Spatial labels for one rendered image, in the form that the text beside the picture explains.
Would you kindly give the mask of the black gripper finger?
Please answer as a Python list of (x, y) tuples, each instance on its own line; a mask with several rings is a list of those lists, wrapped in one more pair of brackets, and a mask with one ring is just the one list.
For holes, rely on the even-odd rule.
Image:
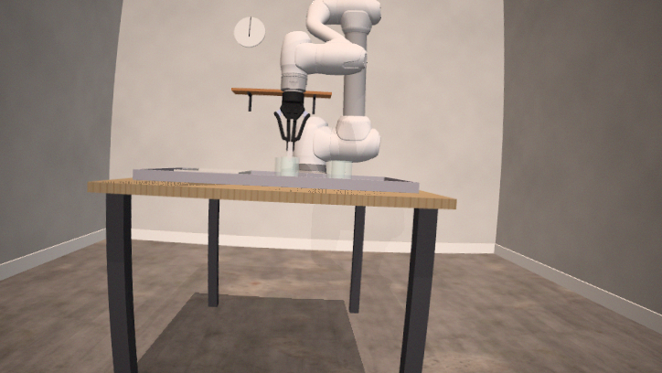
[(288, 151), (287, 158), (290, 158), (290, 147), (291, 147), (291, 119), (290, 119), (290, 109), (287, 109), (287, 137), (285, 137), (284, 132), (283, 132), (283, 126), (282, 126), (282, 121), (281, 121), (281, 110), (274, 112), (273, 113), (275, 117), (277, 118), (277, 122), (279, 125), (281, 137), (283, 140), (286, 141), (286, 151)]
[(299, 133), (298, 133), (297, 137), (295, 137), (296, 123), (297, 123), (297, 113), (298, 113), (298, 110), (297, 110), (297, 109), (294, 109), (294, 121), (293, 121), (292, 139), (291, 139), (291, 147), (290, 147), (290, 158), (293, 158), (294, 143), (295, 143), (296, 141), (299, 141), (299, 140), (301, 139), (301, 136), (302, 136), (302, 133), (303, 133), (303, 130), (304, 130), (304, 127), (305, 127), (306, 121), (309, 119), (309, 117), (310, 117), (310, 115), (311, 115), (310, 113), (308, 113), (308, 112), (306, 112), (306, 111), (303, 112), (303, 114), (304, 114), (304, 119), (303, 119), (302, 125), (301, 125), (301, 127), (300, 127)]

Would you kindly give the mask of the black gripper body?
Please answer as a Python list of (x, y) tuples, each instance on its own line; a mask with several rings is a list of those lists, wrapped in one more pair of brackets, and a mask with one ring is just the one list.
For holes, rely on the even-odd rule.
[(282, 105), (280, 110), (283, 116), (287, 119), (287, 109), (290, 109), (290, 119), (294, 118), (294, 109), (298, 110), (297, 119), (301, 117), (304, 108), (304, 94), (298, 91), (285, 91), (283, 93)]

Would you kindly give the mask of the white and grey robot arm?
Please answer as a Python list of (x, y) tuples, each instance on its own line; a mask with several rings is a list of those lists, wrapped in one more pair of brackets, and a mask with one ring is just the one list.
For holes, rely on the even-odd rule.
[[(359, 163), (379, 155), (380, 136), (365, 116), (365, 103), (367, 35), (381, 19), (380, 5), (376, 0), (314, 0), (307, 15), (309, 33), (326, 43), (312, 44), (302, 31), (285, 36), (281, 91), (305, 92), (310, 74), (344, 75), (343, 116), (336, 128), (309, 117), (294, 143), (299, 173), (326, 174), (326, 160)], [(345, 37), (325, 26), (340, 23)]]

